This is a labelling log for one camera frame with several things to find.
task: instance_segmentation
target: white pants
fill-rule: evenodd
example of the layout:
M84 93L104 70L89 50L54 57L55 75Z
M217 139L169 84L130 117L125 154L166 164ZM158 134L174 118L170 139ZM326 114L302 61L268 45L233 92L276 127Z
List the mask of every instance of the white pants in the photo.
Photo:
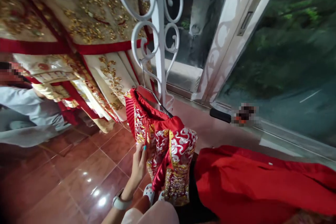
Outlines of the white pants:
M157 201L145 214L136 208L131 208L125 213L121 224L179 224L178 219L172 204Z

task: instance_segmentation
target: white shoe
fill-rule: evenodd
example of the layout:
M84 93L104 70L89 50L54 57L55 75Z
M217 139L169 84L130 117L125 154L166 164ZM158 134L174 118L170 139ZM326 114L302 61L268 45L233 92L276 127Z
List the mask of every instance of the white shoe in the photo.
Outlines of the white shoe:
M153 189L152 189L152 184L148 184L146 186L146 188L144 189L143 195L144 196L145 195L148 196L150 205L152 206L153 205L153 201L154 201L154 192L153 192Z

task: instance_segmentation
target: leg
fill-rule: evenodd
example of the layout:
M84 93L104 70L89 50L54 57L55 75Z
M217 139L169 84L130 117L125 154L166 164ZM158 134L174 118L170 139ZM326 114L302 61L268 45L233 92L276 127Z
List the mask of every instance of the leg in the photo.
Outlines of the leg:
M150 205L151 203L149 202L148 196L144 195L138 200L138 202L136 202L133 208L138 209L141 213L144 214L149 209Z

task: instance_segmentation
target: black fabric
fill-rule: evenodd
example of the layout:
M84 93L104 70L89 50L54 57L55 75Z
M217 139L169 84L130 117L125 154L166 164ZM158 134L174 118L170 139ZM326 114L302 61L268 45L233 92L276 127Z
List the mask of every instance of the black fabric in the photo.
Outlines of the black fabric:
M194 160L191 162L189 172L190 202L187 205L175 207L180 224L194 224L218 220L218 217L213 212L211 212L209 208L203 206L199 199L194 176L195 163L196 162Z

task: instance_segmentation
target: red embroidered dress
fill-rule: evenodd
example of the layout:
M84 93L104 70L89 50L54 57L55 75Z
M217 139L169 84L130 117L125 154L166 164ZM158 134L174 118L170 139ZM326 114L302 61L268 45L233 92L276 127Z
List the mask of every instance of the red embroidered dress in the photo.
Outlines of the red embroidered dress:
M196 133L185 128L177 116L152 108L135 89L126 98L126 114L137 143L147 140L147 169L153 190L165 185L165 200L174 206L189 202L189 168L194 154Z

